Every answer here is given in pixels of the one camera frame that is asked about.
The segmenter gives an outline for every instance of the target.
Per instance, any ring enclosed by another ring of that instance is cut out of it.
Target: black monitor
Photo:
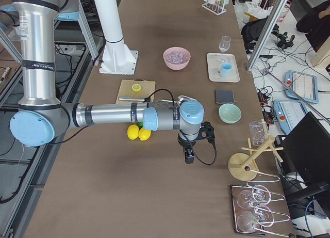
[[[330,217],[330,134],[308,112],[283,141],[290,158],[307,188],[287,196],[288,204],[314,196]]]

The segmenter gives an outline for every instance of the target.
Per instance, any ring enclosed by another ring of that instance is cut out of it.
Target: green bowl
[[[219,117],[225,123],[236,123],[241,119],[242,112],[234,104],[223,104],[219,107]]]

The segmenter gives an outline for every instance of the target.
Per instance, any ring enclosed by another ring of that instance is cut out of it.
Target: white tray
[[[233,54],[220,54],[220,53],[208,53],[207,58],[207,68],[208,68],[208,78],[212,82],[239,82],[239,73],[236,65],[235,56]],[[221,77],[220,70],[220,59],[225,60],[232,65],[232,71],[227,77]]]

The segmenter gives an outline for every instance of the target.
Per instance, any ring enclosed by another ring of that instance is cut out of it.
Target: person
[[[306,37],[317,51],[330,36],[330,0],[312,8],[297,22],[296,28]]]

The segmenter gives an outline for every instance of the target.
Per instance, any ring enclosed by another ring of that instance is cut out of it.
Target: pink bowl
[[[172,64],[170,62],[168,62],[166,60],[166,58],[171,54],[171,53],[175,53],[175,52],[179,52],[179,53],[182,53],[186,58],[188,58],[187,61],[181,63],[181,64]],[[163,53],[163,59],[164,59],[164,62],[166,64],[167,67],[169,67],[170,69],[172,70],[180,70],[180,69],[183,69],[185,66],[188,65],[189,61],[190,61],[190,53],[189,51],[187,51],[186,49],[184,48],[181,48],[181,47],[171,47],[171,48],[168,48],[167,50],[164,51]]]

